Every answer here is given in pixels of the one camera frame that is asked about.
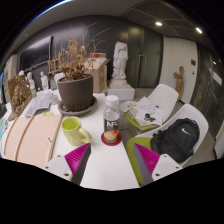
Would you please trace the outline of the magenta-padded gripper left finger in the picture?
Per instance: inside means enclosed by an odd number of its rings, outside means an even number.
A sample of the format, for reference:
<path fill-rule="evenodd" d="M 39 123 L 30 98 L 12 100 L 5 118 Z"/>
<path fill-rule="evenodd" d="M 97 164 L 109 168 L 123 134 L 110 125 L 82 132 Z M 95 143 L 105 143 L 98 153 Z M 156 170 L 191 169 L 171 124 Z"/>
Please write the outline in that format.
<path fill-rule="evenodd" d="M 43 169 L 65 180 L 79 185 L 91 154 L 91 144 L 87 143 L 66 155 L 59 154 L 51 159 Z"/>

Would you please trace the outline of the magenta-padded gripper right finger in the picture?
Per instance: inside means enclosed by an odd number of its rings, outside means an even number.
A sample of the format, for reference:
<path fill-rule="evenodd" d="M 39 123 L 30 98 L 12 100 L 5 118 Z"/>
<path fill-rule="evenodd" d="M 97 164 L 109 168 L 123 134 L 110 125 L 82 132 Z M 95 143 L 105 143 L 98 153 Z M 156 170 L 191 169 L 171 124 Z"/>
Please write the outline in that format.
<path fill-rule="evenodd" d="M 137 162 L 137 180 L 147 185 L 182 169 L 168 154 L 157 154 L 137 143 L 133 145 L 133 155 Z"/>

